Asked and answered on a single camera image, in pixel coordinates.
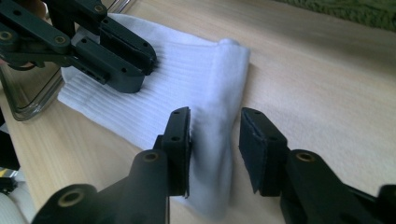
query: white object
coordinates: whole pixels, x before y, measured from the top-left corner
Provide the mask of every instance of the white object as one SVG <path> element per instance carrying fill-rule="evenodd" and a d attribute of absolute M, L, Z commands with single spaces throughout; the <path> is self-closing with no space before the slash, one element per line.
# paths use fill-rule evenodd
<path fill-rule="evenodd" d="M 65 68 L 58 99 L 142 149 L 152 148 L 173 110 L 189 106 L 191 196 L 180 201 L 206 217 L 223 217 L 232 176 L 231 130 L 239 114 L 249 50 L 231 39 L 215 43 L 130 16 L 111 17 L 154 47 L 158 64 L 153 73 L 145 77 L 140 92 L 123 94 Z"/>

